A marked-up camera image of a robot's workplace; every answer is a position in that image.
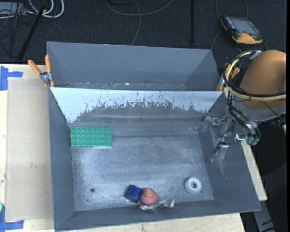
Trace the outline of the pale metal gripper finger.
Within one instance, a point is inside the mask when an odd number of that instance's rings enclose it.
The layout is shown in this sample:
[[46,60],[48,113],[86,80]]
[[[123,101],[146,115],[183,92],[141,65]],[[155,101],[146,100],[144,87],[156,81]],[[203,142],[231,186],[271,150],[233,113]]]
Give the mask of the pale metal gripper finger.
[[200,123],[198,130],[199,132],[206,132],[209,126],[219,126],[227,122],[227,117],[222,116],[219,117],[217,115],[212,115],[212,116],[204,116]]
[[229,144],[226,142],[220,142],[216,145],[214,150],[209,155],[210,162],[218,162],[224,160],[227,151],[229,150]]

